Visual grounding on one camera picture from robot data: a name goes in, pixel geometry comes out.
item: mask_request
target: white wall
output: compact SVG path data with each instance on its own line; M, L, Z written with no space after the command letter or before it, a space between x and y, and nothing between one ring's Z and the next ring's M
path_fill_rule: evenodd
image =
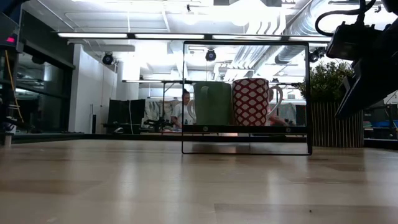
M96 118L96 133L104 133L102 123L108 120L109 99L115 99L116 74L92 56L81 45L75 46L72 76L69 131L90 133L90 105Z

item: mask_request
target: ceiling light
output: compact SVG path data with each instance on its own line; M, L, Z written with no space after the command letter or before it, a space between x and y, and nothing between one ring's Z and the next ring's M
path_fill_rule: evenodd
M281 36L274 35L213 35L216 40L280 40Z
M136 34L136 39L204 39L203 34Z
M296 36L289 37L290 41L304 41L304 42L330 42L331 37L312 37L312 36Z
M162 83L161 80L123 80L123 82L129 82L129 83Z
M112 34L112 33L58 33L58 36L65 38L114 38L114 39L126 39L127 34Z

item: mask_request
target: metal frame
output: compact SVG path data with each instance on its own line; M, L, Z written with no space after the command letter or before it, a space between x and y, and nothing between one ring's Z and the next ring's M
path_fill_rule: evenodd
M292 42L292 41L185 41L183 44L183 66L185 66L185 46L190 44L197 45L295 45L303 46L305 49L305 83L306 83L306 120L307 126L201 126L201 125L183 125L181 133L181 153L182 154L249 154L249 155L278 155L278 156L309 156L312 155L312 117L311 113L311 96L310 96L310 64L308 61L309 44L308 42ZM185 88L185 75L182 76L182 91ZM184 133L264 133L264 134L305 134L307 136L307 153L306 154L271 154L271 153L222 153L222 152L185 152L184 151Z

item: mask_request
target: ceiling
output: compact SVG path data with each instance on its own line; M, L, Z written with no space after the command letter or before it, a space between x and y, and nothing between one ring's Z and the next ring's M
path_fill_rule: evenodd
M313 0L299 16L295 16L308 0L285 0L282 7L267 7L261 0L229 0L229 6L220 6L221 0L31 0L24 9L59 32L146 32L146 33L211 33L211 34L282 34L316 35L313 27L321 13L337 9L354 9L352 4L329 4L329 0ZM365 23L376 24L377 29L395 19L385 10L371 9ZM330 16L320 27L333 31L343 20L354 23L355 17ZM81 40L85 51L100 59L112 46L118 60L126 55L138 56L144 78L181 77L184 69L198 77L213 78L217 72L229 80L245 76L248 71L270 78L273 76L296 82L305 74L304 54L286 47L258 46L185 46L185 68L182 66L182 42L154 40ZM115 52L117 46L135 46L134 52ZM214 48L215 62L207 62L207 49ZM275 64L281 51L289 53L286 64Z

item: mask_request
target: ceiling camera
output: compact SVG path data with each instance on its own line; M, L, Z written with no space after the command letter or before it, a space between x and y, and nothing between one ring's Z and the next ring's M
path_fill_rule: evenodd
M112 65L113 63L112 52L106 52L105 56L102 58L102 62L104 63L104 65Z
M214 60L216 60L216 52L214 49L208 49L206 53L206 61L212 62Z

